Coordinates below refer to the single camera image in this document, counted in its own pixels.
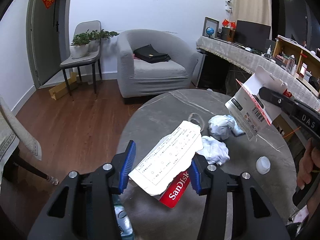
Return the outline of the person's right hand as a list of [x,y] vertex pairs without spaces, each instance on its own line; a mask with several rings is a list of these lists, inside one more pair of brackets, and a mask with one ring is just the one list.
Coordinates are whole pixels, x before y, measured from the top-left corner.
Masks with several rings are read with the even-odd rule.
[[297,186],[304,189],[306,184],[311,182],[311,172],[313,167],[319,168],[319,149],[314,146],[312,138],[308,140],[305,153],[299,162],[299,171],[297,175]]

